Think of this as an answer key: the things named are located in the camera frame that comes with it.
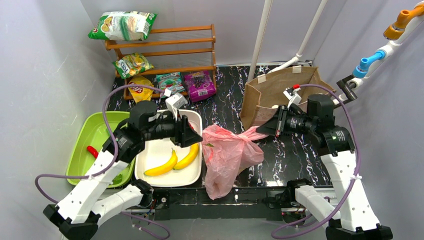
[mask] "table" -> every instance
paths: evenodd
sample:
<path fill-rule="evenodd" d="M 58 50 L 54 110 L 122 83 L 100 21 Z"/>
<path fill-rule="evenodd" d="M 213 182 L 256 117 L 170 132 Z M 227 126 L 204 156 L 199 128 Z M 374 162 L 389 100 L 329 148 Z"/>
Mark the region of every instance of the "table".
<path fill-rule="evenodd" d="M 258 66 L 255 77 L 258 74 L 267 73 L 274 67 Z M 217 124 L 233 133 L 242 133 L 243 127 L 239 113 L 242 109 L 244 86 L 248 74 L 248 66 L 217 67 L 216 95 L 200 102 L 188 100 L 188 104 L 182 109 L 198 112 L 204 128 Z M 152 80 L 155 76 L 145 77 Z M 113 89 L 123 84 L 124 81 L 121 78 L 116 78 Z M 163 99 L 152 99 L 152 101 L 156 102 L 158 109 L 166 109 Z M 108 111 L 129 111 L 134 105 L 133 100 L 124 100 L 122 92 L 119 92 L 110 99 Z M 225 218 L 227 216 L 228 218 L 265 217 L 278 220 L 281 218 L 281 212 L 277 214 L 277 211 L 269 211 L 265 204 L 260 204 L 261 199 L 266 197 L 268 192 L 282 191 L 288 181 L 302 178 L 308 179 L 315 186 L 327 187 L 332 184 L 330 175 L 306 135 L 291 134 L 278 139 L 269 136 L 258 140 L 257 144 L 264 152 L 263 162 L 240 173 L 234 182 L 233 190 L 226 197 L 211 200 L 207 196 L 204 188 L 207 168 L 204 163 L 200 178 L 195 183 L 178 188 L 155 189 L 157 194 L 155 198 L 169 199 L 166 202 L 156 203 L 156 219 L 158 217 L 163 220 L 181 218 L 180 211 L 187 212 L 184 206 L 190 206 L 190 210 L 194 210 L 196 214 L 184 213 L 183 218 L 202 216 L 202 218 Z M 159 214 L 160 210 L 169 209 L 172 210 Z"/>

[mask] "brown paper bag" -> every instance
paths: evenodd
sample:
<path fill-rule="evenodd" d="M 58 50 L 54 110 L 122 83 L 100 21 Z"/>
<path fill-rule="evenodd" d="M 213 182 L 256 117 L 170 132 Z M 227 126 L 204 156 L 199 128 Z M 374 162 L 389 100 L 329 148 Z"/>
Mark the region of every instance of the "brown paper bag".
<path fill-rule="evenodd" d="M 318 84 L 333 92 L 335 90 L 322 81 L 318 73 L 318 67 L 295 66 L 284 68 L 265 76 L 255 78 L 246 83 L 244 98 L 241 107 L 241 122 L 245 130 L 251 126 L 259 126 L 271 119 L 276 113 L 274 105 L 287 105 L 289 100 L 284 95 L 286 88 L 295 84 Z M 328 94 L 317 87 L 303 87 L 298 94 L 301 96 L 299 107 L 306 111 L 306 101 L 311 94 Z"/>

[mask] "purple snack bag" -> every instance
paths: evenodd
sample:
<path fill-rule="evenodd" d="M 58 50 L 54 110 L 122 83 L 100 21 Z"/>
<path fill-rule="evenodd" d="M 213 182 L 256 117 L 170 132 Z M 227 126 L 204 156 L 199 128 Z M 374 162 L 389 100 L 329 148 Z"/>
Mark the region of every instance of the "purple snack bag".
<path fill-rule="evenodd" d="M 184 78 L 188 88 L 188 96 L 192 102 L 207 99 L 217 93 L 208 71 L 190 73 Z"/>

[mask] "robotic arm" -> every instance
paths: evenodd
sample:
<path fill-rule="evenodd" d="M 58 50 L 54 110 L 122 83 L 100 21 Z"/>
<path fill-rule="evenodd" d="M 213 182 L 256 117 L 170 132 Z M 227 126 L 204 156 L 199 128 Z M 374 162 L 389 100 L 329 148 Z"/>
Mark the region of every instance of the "robotic arm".
<path fill-rule="evenodd" d="M 296 97 L 295 89 L 284 93 Z M 375 216 L 361 177 L 354 175 L 356 168 L 355 145 L 349 131 L 335 125 L 334 103 L 324 94 L 312 94 L 307 99 L 307 110 L 297 105 L 281 105 L 275 115 L 257 128 L 258 133 L 278 136 L 281 133 L 308 134 L 317 146 L 318 155 L 330 174 L 335 194 L 340 200 L 348 190 L 352 179 L 353 188 L 332 219 L 323 227 L 329 240 L 389 240 L 392 231 L 380 225 Z M 323 221 L 335 209 L 326 201 L 307 179 L 289 181 L 282 194 L 284 202 L 298 202 L 318 220 Z"/>
<path fill-rule="evenodd" d="M 157 106 L 151 101 L 141 101 L 131 109 L 129 118 L 122 121 L 113 132 L 118 143 L 115 163 L 103 174 L 82 179 L 59 203 L 49 204 L 44 215 L 56 225 L 69 240 L 89 240 L 100 225 L 123 210 L 148 205 L 152 200 L 153 188 L 140 179 L 123 190 L 103 199 L 99 197 L 131 161 L 145 149 L 145 142 L 170 138 L 182 148 L 202 141 L 189 124 L 187 116 L 180 116 L 182 105 L 178 95 L 168 98 L 168 111 L 157 113 Z M 114 159 L 114 144 L 110 138 L 86 175 L 98 173 Z"/>

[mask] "pink plastic bag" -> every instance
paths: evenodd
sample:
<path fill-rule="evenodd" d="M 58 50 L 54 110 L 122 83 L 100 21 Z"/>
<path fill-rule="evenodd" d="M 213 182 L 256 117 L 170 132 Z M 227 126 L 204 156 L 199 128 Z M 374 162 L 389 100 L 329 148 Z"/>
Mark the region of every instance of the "pink plastic bag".
<path fill-rule="evenodd" d="M 252 141 L 268 135 L 257 133 L 256 128 L 253 126 L 239 135 L 218 125 L 203 130 L 201 145 L 207 166 L 204 186 L 210 199 L 227 195 L 241 171 L 264 160 L 264 152 Z"/>

